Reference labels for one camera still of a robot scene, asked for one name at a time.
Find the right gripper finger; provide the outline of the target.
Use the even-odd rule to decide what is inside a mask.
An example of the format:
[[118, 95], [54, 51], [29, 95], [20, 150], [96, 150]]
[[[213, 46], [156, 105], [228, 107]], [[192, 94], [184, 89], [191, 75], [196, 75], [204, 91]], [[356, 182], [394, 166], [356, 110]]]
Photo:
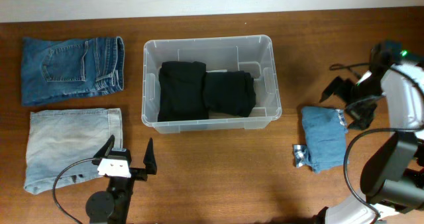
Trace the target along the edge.
[[324, 102], [326, 99], [330, 98], [332, 95], [336, 95], [341, 98], [345, 103], [350, 103], [352, 101], [352, 89], [354, 83], [350, 79], [342, 79], [340, 76], [337, 76], [322, 92], [320, 103]]
[[348, 126], [348, 129], [366, 130], [370, 127], [371, 122], [374, 120], [373, 110], [365, 110], [362, 112], [348, 110], [348, 115], [353, 118], [353, 122]]

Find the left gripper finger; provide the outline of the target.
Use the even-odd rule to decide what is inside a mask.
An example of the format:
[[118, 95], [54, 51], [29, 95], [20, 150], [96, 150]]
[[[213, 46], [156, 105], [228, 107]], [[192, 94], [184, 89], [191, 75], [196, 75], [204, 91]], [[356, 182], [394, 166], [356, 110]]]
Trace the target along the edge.
[[114, 147], [114, 143], [115, 136], [111, 135], [107, 142], [93, 156], [92, 164], [100, 165], [101, 160], [109, 155], [111, 149]]
[[146, 152], [143, 159], [143, 164], [145, 165], [145, 170], [147, 174], [156, 175], [157, 174], [157, 163], [154, 155], [154, 141], [153, 138], [150, 138], [148, 145], [146, 147]]

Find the blue shirt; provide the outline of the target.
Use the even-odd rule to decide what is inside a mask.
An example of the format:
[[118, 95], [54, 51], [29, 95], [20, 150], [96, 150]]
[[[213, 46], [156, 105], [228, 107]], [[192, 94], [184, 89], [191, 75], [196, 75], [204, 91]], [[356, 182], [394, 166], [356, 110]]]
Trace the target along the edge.
[[342, 109], [304, 107], [301, 123], [305, 144], [293, 146], [297, 168], [308, 166], [316, 174], [342, 166], [346, 152], [346, 120]]

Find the large black garment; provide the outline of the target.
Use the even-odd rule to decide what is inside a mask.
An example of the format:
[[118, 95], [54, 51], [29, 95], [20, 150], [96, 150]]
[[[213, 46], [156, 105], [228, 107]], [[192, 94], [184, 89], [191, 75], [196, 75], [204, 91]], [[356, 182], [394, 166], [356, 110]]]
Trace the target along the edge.
[[159, 71], [159, 122], [204, 120], [209, 112], [203, 102], [206, 64], [164, 62]]

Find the small black garment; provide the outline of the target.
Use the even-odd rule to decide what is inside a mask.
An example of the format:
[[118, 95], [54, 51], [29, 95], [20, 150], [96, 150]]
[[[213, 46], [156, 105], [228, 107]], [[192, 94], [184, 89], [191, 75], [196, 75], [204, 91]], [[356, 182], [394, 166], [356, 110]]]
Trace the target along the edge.
[[254, 78], [248, 72], [209, 72], [203, 102], [210, 111], [248, 117], [256, 105]]

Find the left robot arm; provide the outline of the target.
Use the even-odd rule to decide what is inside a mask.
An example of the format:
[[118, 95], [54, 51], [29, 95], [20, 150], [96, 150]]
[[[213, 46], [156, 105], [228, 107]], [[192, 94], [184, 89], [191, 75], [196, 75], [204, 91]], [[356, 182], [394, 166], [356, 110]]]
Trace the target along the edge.
[[96, 192], [87, 200], [85, 211], [90, 223], [125, 223], [134, 183], [145, 182], [149, 175], [157, 173], [152, 139], [146, 147], [144, 168], [132, 168], [130, 150], [115, 147], [114, 143], [115, 136], [111, 135], [93, 156], [92, 164], [100, 176], [109, 179], [109, 184], [105, 191]]

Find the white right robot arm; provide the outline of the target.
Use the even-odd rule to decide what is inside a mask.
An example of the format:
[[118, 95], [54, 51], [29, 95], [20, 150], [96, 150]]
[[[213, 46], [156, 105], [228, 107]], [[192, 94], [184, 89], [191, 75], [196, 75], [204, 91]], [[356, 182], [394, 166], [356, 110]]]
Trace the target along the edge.
[[383, 223], [391, 215], [423, 211], [423, 57], [386, 40], [375, 45], [365, 62], [368, 71], [357, 82], [335, 78], [322, 92], [324, 101], [341, 98], [360, 131], [347, 146], [343, 164], [361, 138], [389, 133], [389, 139], [367, 161], [360, 177], [360, 192], [334, 207], [323, 208], [315, 223]]

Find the light blue folded jeans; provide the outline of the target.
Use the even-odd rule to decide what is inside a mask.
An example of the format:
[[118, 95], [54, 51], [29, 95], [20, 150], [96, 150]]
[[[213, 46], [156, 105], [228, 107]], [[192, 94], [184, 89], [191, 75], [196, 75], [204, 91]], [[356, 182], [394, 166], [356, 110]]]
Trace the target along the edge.
[[24, 190], [51, 190], [57, 175], [74, 162], [93, 157], [110, 136], [123, 146], [119, 108], [44, 110], [30, 114]]

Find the dark blue folded jeans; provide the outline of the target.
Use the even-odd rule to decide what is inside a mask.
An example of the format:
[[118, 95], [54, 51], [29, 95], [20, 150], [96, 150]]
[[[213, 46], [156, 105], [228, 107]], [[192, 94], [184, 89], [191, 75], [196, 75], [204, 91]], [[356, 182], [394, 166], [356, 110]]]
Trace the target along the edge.
[[23, 38], [21, 104], [41, 106], [124, 90], [120, 36], [63, 41]]

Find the clear plastic storage bin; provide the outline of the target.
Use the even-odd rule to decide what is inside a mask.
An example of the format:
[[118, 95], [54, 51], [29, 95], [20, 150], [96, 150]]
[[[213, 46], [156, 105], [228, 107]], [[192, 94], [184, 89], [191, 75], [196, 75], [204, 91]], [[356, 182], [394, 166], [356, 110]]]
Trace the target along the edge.
[[[163, 62], [203, 62], [208, 72], [245, 71], [254, 79], [256, 106], [249, 117], [209, 114], [207, 120], [159, 122]], [[142, 122], [161, 134], [218, 129], [263, 129], [282, 115], [272, 39], [265, 35], [149, 40], [144, 44]]]

